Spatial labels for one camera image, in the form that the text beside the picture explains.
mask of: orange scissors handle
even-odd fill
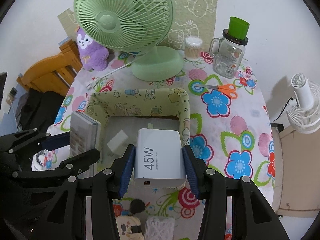
[[[236,86],[234,84],[227,84],[222,86],[217,86],[218,91],[226,94],[232,99],[238,98],[238,94],[236,93]]]

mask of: black power cord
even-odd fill
[[[285,103],[284,108],[282,109],[282,111],[281,111],[281,113],[279,114],[279,116],[277,117],[277,119],[274,120],[274,122],[279,119],[279,117],[281,116],[281,114],[283,113],[283,111],[285,110],[285,108],[287,107],[287,105],[289,104],[289,101],[290,101],[290,100],[293,100],[293,98],[289,98],[289,100]]]

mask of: table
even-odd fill
[[[82,69],[75,78],[61,106],[54,125],[48,132],[52,135],[70,130],[72,111],[84,111],[93,90],[89,82],[97,82],[97,92],[116,89],[185,88],[190,97],[190,146],[198,158],[224,176],[239,179],[247,175],[255,182],[271,204],[275,180],[274,146],[268,117],[259,82],[252,68],[243,60],[236,77],[226,79],[212,69],[213,59],[202,52],[196,62],[184,59],[184,67],[176,76],[160,82],[144,82],[132,75],[129,67],[99,79],[111,70],[131,62],[133,56],[125,52],[110,55],[108,68],[102,72]],[[237,99],[196,84],[236,85]],[[39,153],[33,159],[32,170],[50,170],[69,156],[69,146]],[[144,222],[148,215],[174,217],[174,239],[197,239],[202,220],[204,201],[198,201],[188,184],[181,189],[137,189],[133,185],[121,200],[114,200],[116,216],[128,214],[134,198],[146,203],[146,210],[137,216]],[[231,239],[232,203],[227,200],[226,238]]]

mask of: green electric fan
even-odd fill
[[[183,58],[178,51],[157,46],[173,22],[174,0],[75,0],[83,30],[103,46],[139,52],[133,74],[145,81],[161,81],[178,74]]]

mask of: scissors blade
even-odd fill
[[[199,88],[209,88],[209,89],[213,89],[213,90],[218,90],[217,86],[201,85],[201,84],[196,84],[195,86],[199,87]]]

